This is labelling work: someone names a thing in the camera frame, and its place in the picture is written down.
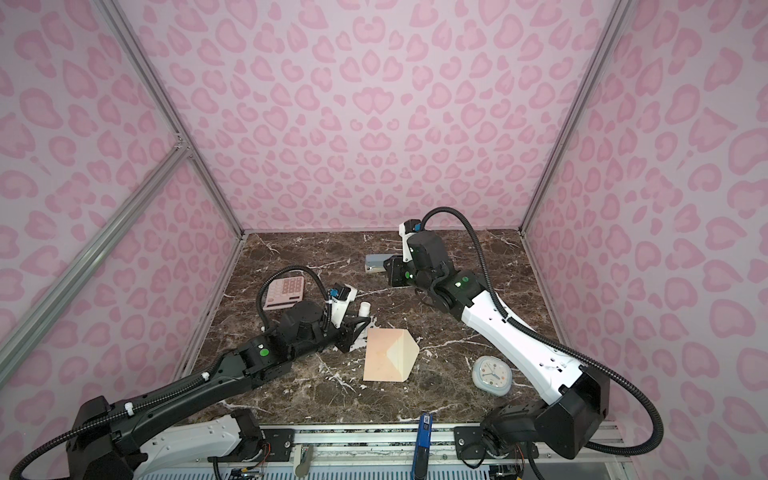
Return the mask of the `white glue stick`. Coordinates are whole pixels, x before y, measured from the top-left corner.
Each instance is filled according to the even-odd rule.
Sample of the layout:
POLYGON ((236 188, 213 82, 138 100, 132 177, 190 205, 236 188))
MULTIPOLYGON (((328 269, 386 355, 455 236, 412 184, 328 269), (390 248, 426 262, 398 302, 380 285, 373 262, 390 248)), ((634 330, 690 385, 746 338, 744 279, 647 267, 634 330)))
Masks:
POLYGON ((359 305, 358 316, 362 318, 369 318, 371 311, 371 304, 369 302, 361 302, 359 305))

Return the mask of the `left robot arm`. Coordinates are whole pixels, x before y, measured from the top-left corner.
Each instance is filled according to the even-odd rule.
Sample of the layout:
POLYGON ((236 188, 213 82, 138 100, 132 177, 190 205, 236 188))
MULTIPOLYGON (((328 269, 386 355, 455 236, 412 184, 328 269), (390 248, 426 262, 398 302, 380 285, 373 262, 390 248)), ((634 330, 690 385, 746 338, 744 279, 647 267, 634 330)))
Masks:
POLYGON ((301 301, 277 325, 199 372, 115 403, 104 397, 86 402, 66 446, 71 478, 130 479, 149 463, 143 445, 176 423, 287 374, 306 355, 327 347, 348 352, 371 322, 370 305, 362 303, 358 316, 344 314, 339 324, 331 321, 332 313, 330 305, 301 301))

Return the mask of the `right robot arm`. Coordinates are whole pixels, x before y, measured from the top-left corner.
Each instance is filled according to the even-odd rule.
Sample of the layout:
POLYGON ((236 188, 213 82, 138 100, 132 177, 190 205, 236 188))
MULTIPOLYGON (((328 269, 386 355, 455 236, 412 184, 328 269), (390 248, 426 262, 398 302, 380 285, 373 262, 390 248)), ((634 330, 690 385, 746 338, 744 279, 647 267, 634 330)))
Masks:
POLYGON ((527 324, 505 304, 494 303, 486 280, 457 269, 433 231, 401 228, 402 252, 384 263, 394 286, 423 290, 437 309, 481 334, 522 373, 539 398, 523 406, 492 410, 482 421, 488 450, 543 442, 573 459, 605 419, 609 379, 557 347, 534 339, 527 324))

